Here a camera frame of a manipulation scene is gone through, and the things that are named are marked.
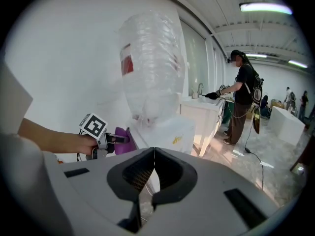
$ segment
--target power cord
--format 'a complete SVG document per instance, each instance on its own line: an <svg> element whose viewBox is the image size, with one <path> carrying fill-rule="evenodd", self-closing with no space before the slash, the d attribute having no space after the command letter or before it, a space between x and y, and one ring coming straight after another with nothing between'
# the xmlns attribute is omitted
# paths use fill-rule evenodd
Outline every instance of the power cord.
<svg viewBox="0 0 315 236"><path fill-rule="evenodd" d="M83 132L84 132L83 130L80 130L79 135L83 135ZM82 162L80 153L77 153L77 162L79 162L79 158L80 158L80 161Z"/></svg>
<svg viewBox="0 0 315 236"><path fill-rule="evenodd" d="M252 122L252 126L251 126L251 129L250 129L250 134L248 135L247 140L246 140L246 143L245 143L245 151L246 151L248 154L253 154L253 155L255 155L255 156L257 157L257 159L260 161L260 164L261 164L261 167L262 167L261 190L263 190L263 188L264 188L264 166L262 165L262 162L261 162L261 160L259 159L259 157L258 157L255 153L251 152L251 151L249 150L249 148L246 148L247 141L248 141L248 139L249 139L249 137L250 137L250 135L251 135L251 131L252 131L252 127L253 127L253 126L254 126L254 121Z"/></svg>
<svg viewBox="0 0 315 236"><path fill-rule="evenodd" d="M225 98L223 98L223 97L221 97L220 96L220 100L219 100L219 102L223 99L223 100L225 100L225 102L226 102L226 99ZM240 117L236 117L236 116L234 116L233 115L233 113L232 113L232 111L231 111L231 109L230 109L230 106L229 106L229 104L227 104L227 106L228 106L228 109L229 109L229 111L230 111L230 113L232 114L232 116L234 117L234 118L242 118L242 117L244 117L245 115L247 115L249 112L252 112L254 109L255 109L255 106L252 108L252 107L250 107L250 109L245 113L245 114L243 114L242 116L240 116Z"/></svg>
<svg viewBox="0 0 315 236"><path fill-rule="evenodd" d="M147 188L148 193L153 197L153 195L151 194L151 192L149 191L149 189Z"/></svg>

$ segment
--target black t-shirt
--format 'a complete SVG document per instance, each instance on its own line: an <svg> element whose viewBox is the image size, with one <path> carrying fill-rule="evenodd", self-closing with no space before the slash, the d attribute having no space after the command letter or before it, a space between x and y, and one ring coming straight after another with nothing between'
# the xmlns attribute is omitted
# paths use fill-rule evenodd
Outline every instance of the black t-shirt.
<svg viewBox="0 0 315 236"><path fill-rule="evenodd" d="M308 100L307 96L303 95L303 96L302 96L302 104L301 104L301 106L302 106L302 107L305 107L305 106L306 106L306 103L307 103L308 101L309 101L309 100Z"/></svg>
<svg viewBox="0 0 315 236"><path fill-rule="evenodd" d="M252 91L254 87L254 75L253 75L253 69L250 65L248 64L243 64L240 67L240 70L238 71L237 77L236 77L237 82L242 82L241 88L236 91L235 93L235 102L239 103L241 105L250 105L252 104L252 97L248 93L248 90L245 86L245 83L249 87L250 91Z"/></svg>
<svg viewBox="0 0 315 236"><path fill-rule="evenodd" d="M265 108L267 106L267 104L268 104L268 101L266 101L265 99L262 99L261 104L260 104L260 108L261 109Z"/></svg>

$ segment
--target black cable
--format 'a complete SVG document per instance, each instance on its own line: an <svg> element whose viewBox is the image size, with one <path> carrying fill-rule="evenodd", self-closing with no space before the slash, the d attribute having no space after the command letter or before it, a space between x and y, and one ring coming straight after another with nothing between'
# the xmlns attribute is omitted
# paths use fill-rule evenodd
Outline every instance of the black cable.
<svg viewBox="0 0 315 236"><path fill-rule="evenodd" d="M82 135L82 134L83 134L83 130L80 130L79 135ZM77 162L79 162L79 157L80 157L80 160L82 161L80 154L77 153Z"/></svg>
<svg viewBox="0 0 315 236"><path fill-rule="evenodd" d="M264 188L264 166L262 165L261 160L259 159L259 157L258 157L255 153L250 152L250 154L255 155L255 156L257 157L257 159L260 161L260 164L261 164L261 167L262 167L262 183L261 183L261 190L263 190L263 188Z"/></svg>
<svg viewBox="0 0 315 236"><path fill-rule="evenodd" d="M254 126L254 120L252 121L252 126L251 126L251 129L250 129L250 134L248 135L247 140L246 140L246 143L245 143L245 149L246 149L246 145L247 145L248 138L251 136L251 131L252 131L252 127L253 127L253 126Z"/></svg>
<svg viewBox="0 0 315 236"><path fill-rule="evenodd" d="M262 165L262 162L261 162L261 160L259 159L259 157L258 157L255 153L251 152L248 148L246 148L247 141L248 141L249 137L251 136L251 131L252 131L252 127L253 127L253 126L254 126L254 121L252 121L252 126L251 126L251 129L250 129L250 134L248 135L247 140L246 140L246 143L245 143L245 151L246 151L248 154L253 154L253 155L255 155L255 156L257 157L257 159L260 161L260 164L261 164L261 167L262 167L261 190L263 190L263 188L264 188L264 166Z"/></svg>

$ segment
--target ceiling light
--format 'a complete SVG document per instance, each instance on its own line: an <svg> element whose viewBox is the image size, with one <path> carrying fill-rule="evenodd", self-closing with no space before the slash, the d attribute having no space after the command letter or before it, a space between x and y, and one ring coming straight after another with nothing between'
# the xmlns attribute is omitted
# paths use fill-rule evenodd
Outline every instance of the ceiling light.
<svg viewBox="0 0 315 236"><path fill-rule="evenodd" d="M256 57L256 58L266 58L267 55L264 54L251 54L251 53L245 53L247 57Z"/></svg>
<svg viewBox="0 0 315 236"><path fill-rule="evenodd" d="M302 68L307 68L307 65L302 64L302 63L300 63L300 62L296 62L296 61L294 61L294 60L289 60L289 63L294 64L294 65L297 65L297 66L302 67Z"/></svg>
<svg viewBox="0 0 315 236"><path fill-rule="evenodd" d="M268 2L247 2L240 3L241 11L274 11L292 15L292 10L285 6L276 3Z"/></svg>

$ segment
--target white box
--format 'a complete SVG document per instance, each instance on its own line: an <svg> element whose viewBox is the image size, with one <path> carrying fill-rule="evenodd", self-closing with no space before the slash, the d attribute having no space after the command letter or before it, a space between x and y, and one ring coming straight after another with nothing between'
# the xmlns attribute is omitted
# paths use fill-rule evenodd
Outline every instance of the white box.
<svg viewBox="0 0 315 236"><path fill-rule="evenodd" d="M268 126L277 137L292 145L297 145L304 130L304 123L287 110L273 107Z"/></svg>

